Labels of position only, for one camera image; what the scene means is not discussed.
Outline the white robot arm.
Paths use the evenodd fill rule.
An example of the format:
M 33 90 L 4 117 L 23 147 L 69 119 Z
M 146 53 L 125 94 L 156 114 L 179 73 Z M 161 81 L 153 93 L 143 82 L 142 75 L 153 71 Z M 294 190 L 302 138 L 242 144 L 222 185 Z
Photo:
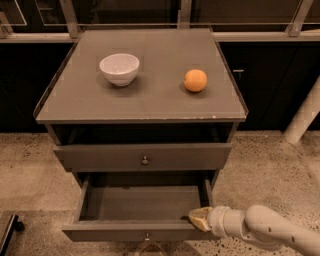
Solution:
M 246 210 L 227 206 L 204 207 L 189 212 L 189 219 L 215 237 L 235 237 L 258 248 L 276 251 L 288 246 L 303 256 L 320 256 L 320 233 L 298 226 L 262 205 Z

